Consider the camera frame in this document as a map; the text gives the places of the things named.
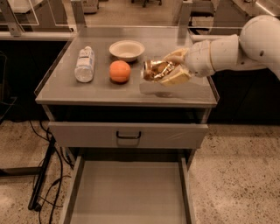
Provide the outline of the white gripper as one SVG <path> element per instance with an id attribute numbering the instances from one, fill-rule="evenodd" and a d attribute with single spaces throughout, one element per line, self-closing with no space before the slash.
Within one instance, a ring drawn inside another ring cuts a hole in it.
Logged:
<path id="1" fill-rule="evenodd" d="M 190 70 L 182 66 L 176 66 L 172 70 L 164 72 L 164 77 L 159 83 L 165 87 L 182 84 L 191 79 L 192 74 L 197 77 L 207 77 L 214 74 L 211 63 L 211 42 L 204 40 L 197 42 L 188 48 L 180 48 L 164 56 L 165 61 L 175 64 L 184 64 Z"/>

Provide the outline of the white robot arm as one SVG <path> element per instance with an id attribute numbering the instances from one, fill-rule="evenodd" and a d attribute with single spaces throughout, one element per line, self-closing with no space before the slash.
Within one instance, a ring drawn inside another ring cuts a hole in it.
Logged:
<path id="1" fill-rule="evenodd" d="M 268 68 L 280 79 L 280 20 L 269 15 L 253 17 L 238 35 L 196 42 L 189 48 L 170 53 L 164 60 L 178 64 L 159 81 L 164 86 L 223 70 Z"/>

